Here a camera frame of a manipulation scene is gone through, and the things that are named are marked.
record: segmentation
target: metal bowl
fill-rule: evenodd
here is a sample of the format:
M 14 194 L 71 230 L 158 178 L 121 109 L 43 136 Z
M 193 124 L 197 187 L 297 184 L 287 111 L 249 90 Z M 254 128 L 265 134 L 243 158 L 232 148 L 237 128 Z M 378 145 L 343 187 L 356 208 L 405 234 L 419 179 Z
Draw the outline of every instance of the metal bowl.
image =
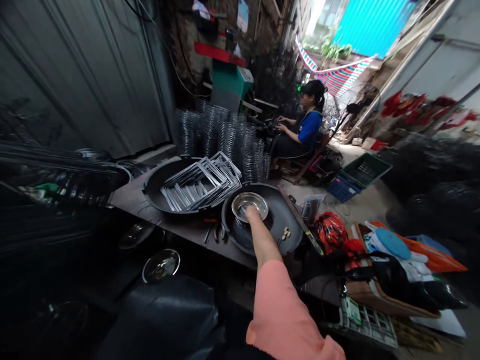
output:
M 120 250 L 133 249 L 148 238 L 154 229 L 155 225 L 151 222 L 139 222 L 128 229 L 128 231 L 121 237 L 118 247 Z
M 255 192 L 242 192 L 235 196 L 231 202 L 231 211 L 238 220 L 248 223 L 249 221 L 245 217 L 245 211 L 250 205 L 256 207 L 260 212 L 261 220 L 265 220 L 269 214 L 269 205 L 263 197 Z
M 166 275 L 175 275 L 179 267 L 180 254 L 173 249 L 164 249 L 148 259 L 141 278 L 144 283 L 152 283 Z

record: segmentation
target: blue lid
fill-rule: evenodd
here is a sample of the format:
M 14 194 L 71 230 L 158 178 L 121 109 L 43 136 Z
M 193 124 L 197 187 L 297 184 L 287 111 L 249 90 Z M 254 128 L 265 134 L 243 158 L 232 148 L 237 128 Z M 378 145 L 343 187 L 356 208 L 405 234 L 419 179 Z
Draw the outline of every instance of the blue lid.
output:
M 390 230 L 379 227 L 375 234 L 381 244 L 396 258 L 408 260 L 412 257 L 408 246 Z

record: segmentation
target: black hair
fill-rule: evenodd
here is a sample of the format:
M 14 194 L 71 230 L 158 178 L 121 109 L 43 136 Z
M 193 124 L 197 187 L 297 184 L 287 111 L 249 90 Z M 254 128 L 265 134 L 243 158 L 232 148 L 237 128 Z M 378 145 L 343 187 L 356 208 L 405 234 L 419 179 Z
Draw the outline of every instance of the black hair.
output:
M 325 105 L 324 93 L 327 91 L 320 80 L 311 80 L 301 87 L 300 92 L 305 95 L 313 95 L 315 106 L 323 111 Z

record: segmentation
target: wooden workbench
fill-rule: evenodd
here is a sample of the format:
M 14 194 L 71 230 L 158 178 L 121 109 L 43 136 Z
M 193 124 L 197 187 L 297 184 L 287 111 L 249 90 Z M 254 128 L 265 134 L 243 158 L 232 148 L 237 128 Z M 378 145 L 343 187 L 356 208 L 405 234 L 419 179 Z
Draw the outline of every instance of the wooden workbench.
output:
M 150 172 L 147 172 L 115 191 L 110 200 L 110 204 L 192 243 L 211 250 L 216 254 L 241 264 L 252 271 L 257 270 L 257 261 L 255 257 L 241 251 L 230 240 L 227 242 L 220 241 L 219 243 L 216 243 L 213 231 L 209 234 L 208 242 L 204 243 L 205 235 L 207 234 L 211 223 L 204 222 L 201 218 L 192 219 L 187 216 L 171 216 L 170 214 L 165 214 L 151 206 L 142 192 L 144 181 L 149 174 Z M 317 298 L 322 296 L 323 300 L 332 305 L 340 306 L 337 282 L 329 281 L 332 277 L 333 275 L 317 276 L 308 281 L 301 288 L 310 295 Z M 328 282 L 328 284 L 322 295 L 321 291 L 326 282 Z

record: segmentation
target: striped fabric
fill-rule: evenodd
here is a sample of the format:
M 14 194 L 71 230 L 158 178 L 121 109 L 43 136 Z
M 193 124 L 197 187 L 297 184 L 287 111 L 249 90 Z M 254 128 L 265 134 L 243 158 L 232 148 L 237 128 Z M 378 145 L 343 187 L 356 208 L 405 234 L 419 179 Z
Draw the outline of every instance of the striped fabric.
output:
M 328 92 L 337 98 L 343 96 L 352 87 L 355 80 L 376 57 L 375 55 L 347 65 L 319 70 L 319 67 L 307 54 L 300 41 L 297 38 L 295 41 L 301 58 L 310 72 L 314 74 L 315 79 L 320 80 L 328 88 Z

